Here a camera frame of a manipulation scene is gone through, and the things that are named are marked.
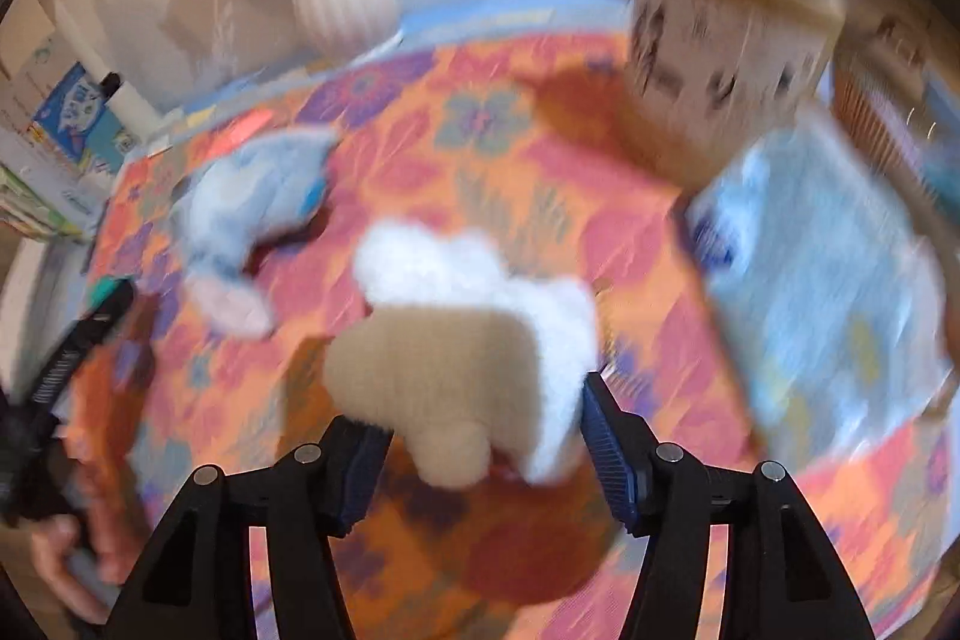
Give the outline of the person's left hand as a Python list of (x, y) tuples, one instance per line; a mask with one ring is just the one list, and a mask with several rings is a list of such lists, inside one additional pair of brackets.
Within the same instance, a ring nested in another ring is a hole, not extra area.
[(31, 528), (32, 563), (44, 583), (71, 614), (88, 624), (104, 626), (109, 609), (70, 571), (68, 561), (80, 539), (75, 516), (57, 515)]

